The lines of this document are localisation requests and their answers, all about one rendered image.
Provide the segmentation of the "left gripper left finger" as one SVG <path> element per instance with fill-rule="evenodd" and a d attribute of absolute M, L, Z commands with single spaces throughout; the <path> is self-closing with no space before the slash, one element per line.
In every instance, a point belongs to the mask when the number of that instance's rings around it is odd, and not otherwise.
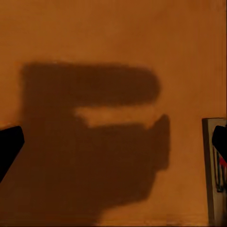
<path fill-rule="evenodd" d="M 25 143 L 20 126 L 0 131 L 0 183 Z"/>

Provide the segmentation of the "mousetrap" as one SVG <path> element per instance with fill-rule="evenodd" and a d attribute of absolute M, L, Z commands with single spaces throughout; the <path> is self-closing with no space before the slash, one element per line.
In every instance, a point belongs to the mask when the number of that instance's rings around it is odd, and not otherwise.
<path fill-rule="evenodd" d="M 227 164 L 212 143 L 216 126 L 227 118 L 202 119 L 209 227 L 227 227 Z"/>

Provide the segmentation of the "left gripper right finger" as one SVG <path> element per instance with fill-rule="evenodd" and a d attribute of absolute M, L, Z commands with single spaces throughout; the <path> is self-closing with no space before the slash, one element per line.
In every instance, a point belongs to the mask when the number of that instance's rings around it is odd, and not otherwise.
<path fill-rule="evenodd" d="M 212 143 L 227 164 L 227 128 L 216 126 Z"/>

